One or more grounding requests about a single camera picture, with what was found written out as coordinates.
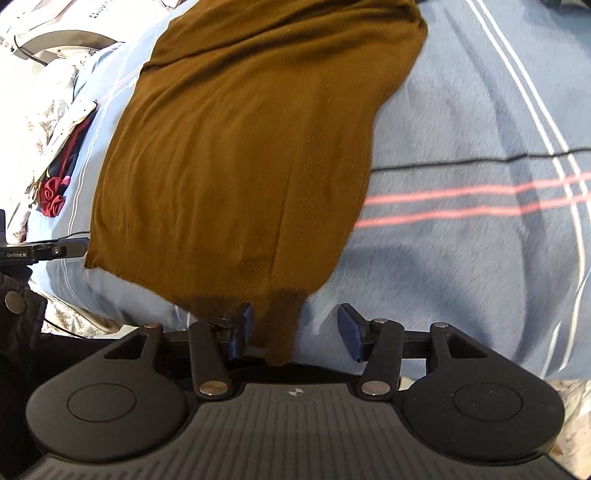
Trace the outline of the brown knit sweater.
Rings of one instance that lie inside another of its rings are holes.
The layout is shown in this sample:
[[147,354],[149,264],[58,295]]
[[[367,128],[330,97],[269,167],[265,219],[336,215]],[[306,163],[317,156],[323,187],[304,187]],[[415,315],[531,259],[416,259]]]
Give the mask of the brown knit sweater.
[[86,267],[198,318],[249,303],[250,344],[290,361],[366,199],[376,115],[426,37],[412,1],[195,4],[110,141]]

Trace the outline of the red dark clothing bundle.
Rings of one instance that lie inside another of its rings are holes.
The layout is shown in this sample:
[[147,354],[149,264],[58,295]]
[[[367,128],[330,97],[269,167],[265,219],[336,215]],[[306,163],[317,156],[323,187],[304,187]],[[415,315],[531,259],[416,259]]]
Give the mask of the red dark clothing bundle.
[[90,112],[74,127],[56,158],[41,177],[37,204],[38,210],[43,216],[55,218],[60,214],[65,204],[65,193],[69,187],[81,145],[95,115],[95,111]]

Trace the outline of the floral patterned quilt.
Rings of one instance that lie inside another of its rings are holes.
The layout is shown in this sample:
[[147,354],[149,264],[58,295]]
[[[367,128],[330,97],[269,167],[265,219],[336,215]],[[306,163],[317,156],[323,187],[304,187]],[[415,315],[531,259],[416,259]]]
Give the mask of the floral patterned quilt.
[[1,207],[8,241],[25,240],[36,206],[26,192],[66,139],[66,121],[77,110],[74,87],[85,59],[55,59],[42,66],[12,55],[1,60]]

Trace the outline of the white appliance machine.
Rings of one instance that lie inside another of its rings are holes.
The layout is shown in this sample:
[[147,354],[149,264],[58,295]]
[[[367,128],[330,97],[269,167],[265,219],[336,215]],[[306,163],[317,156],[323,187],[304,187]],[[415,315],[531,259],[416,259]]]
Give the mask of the white appliance machine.
[[3,1],[1,46],[22,60],[63,49],[97,51],[122,36],[124,1]]

